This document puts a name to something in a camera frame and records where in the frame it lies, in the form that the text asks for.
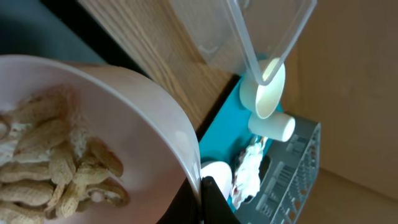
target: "gray crate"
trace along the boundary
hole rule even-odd
[[[241,223],[297,221],[319,171],[320,123],[295,119],[296,128],[290,141],[274,141],[268,150],[271,164],[260,192],[236,211]]]

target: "white cup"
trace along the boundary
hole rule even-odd
[[[292,116],[275,111],[267,119],[260,119],[253,113],[248,126],[253,134],[286,142],[292,137],[295,124]]]
[[[279,59],[275,58],[264,73],[270,73],[278,61]],[[249,75],[244,77],[239,89],[239,97],[243,106],[261,119],[268,118],[280,101],[285,87],[285,76],[286,69],[282,64],[270,84],[266,86],[259,85]]]

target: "blue surface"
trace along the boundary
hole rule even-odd
[[[250,143],[253,137],[248,129],[251,112],[242,105],[239,99],[241,82],[242,78],[229,94],[199,142],[201,162],[224,161],[231,165],[240,151]],[[267,141],[264,155],[271,143],[271,140]]]

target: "wooden table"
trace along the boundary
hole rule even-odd
[[[233,74],[205,63],[169,1],[78,2],[153,81],[174,97],[198,130],[211,109],[219,106],[218,100]]]

